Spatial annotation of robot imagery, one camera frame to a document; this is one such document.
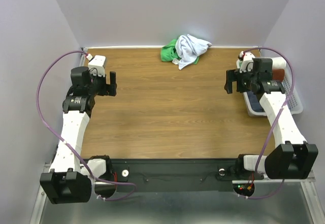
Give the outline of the light blue towel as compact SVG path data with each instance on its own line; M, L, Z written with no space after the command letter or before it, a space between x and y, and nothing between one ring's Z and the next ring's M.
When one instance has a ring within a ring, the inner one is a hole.
M197 64L199 57L207 52L211 46L212 44L206 40L198 39L189 34L181 35L175 45L179 57L178 69L182 70L189 65Z

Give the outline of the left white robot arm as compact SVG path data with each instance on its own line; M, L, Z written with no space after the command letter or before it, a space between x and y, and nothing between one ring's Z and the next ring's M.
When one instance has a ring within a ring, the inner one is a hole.
M104 68L76 67L71 70L71 82L62 103L63 127L56 155L49 172L40 177L41 187L52 204L88 202L96 178L117 179L107 155L93 156L86 165L78 158L94 98L116 95L116 73L106 76Z

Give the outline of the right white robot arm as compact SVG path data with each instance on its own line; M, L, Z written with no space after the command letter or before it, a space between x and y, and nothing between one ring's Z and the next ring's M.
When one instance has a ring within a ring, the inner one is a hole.
M225 90L233 92L236 82L240 93L252 92L266 113L271 125L269 136L274 136L275 149L267 156L244 154L234 165L234 174L246 178L252 171L270 179L306 179L318 156L317 146L309 144L300 133L282 82L273 78L274 70L285 70L288 62L282 57L255 57L248 52L239 58L241 65L226 72Z

